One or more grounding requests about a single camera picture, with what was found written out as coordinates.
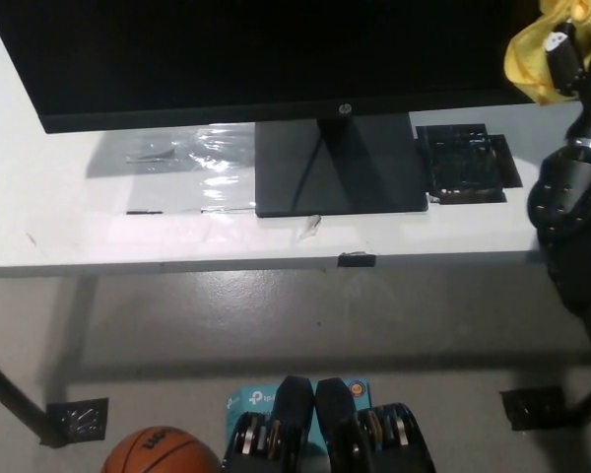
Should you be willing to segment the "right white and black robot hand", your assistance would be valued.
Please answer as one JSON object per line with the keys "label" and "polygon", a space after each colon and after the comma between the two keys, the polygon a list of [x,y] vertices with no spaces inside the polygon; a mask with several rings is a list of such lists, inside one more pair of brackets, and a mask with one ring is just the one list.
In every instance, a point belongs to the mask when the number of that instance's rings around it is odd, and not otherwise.
{"label": "right white and black robot hand", "polygon": [[546,37],[544,49],[556,91],[564,97],[577,97],[582,106],[566,131],[565,141],[570,146],[591,149],[591,60],[584,64],[575,39],[576,26],[567,20]]}

